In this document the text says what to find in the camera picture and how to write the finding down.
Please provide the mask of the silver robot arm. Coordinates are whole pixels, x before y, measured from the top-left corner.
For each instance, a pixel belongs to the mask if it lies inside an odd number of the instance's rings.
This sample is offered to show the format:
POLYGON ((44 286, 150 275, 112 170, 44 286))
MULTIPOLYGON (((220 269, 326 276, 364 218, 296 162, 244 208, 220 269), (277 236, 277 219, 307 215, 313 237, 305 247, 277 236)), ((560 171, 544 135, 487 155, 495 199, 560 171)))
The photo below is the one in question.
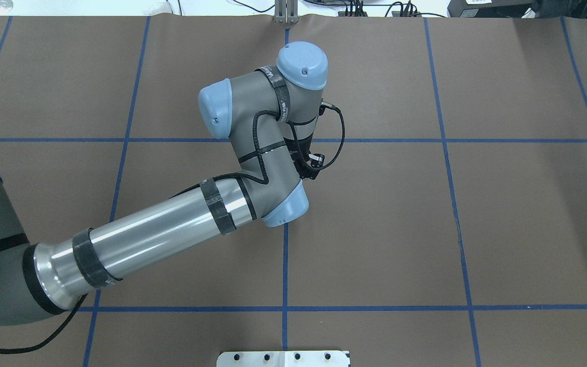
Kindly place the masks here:
POLYGON ((60 315, 91 291, 256 219, 278 227, 300 218, 309 207, 303 181, 323 160, 308 149, 327 79, 325 52, 296 41, 275 65, 203 88, 202 119, 215 139, 230 140, 240 171, 58 244, 28 240, 0 176, 0 326, 60 315))

